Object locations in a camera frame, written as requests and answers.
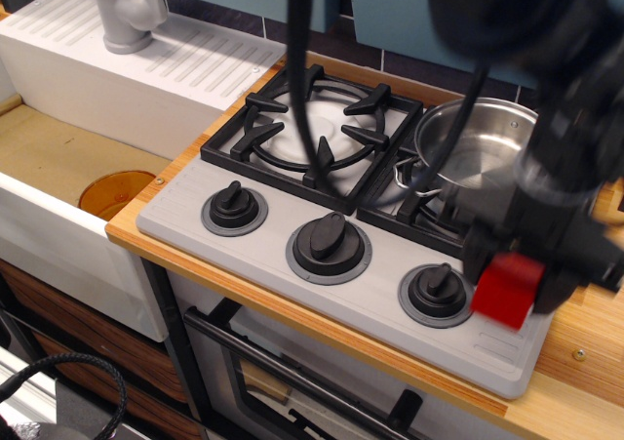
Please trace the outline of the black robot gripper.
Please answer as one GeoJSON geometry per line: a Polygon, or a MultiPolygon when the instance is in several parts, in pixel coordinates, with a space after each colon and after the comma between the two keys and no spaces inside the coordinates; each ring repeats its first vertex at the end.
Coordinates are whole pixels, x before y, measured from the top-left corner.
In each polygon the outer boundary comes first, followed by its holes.
{"type": "Polygon", "coordinates": [[[622,288],[623,251],[581,206],[543,203],[515,184],[502,191],[447,188],[441,196],[468,221],[461,260],[472,284],[496,254],[517,252],[546,266],[534,314],[555,312],[581,285],[622,288]]]}

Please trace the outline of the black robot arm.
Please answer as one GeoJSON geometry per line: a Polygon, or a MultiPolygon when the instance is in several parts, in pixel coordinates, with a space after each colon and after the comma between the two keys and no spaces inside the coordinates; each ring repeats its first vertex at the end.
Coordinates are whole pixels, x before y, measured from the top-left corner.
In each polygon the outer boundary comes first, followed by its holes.
{"type": "Polygon", "coordinates": [[[428,0],[439,38],[476,65],[427,170],[447,163],[494,64],[538,85],[538,118],[503,183],[444,195],[472,219],[462,252],[473,311],[512,328],[549,314],[580,286],[617,292],[622,251],[586,210],[623,175],[623,16],[608,0],[428,0]]]}

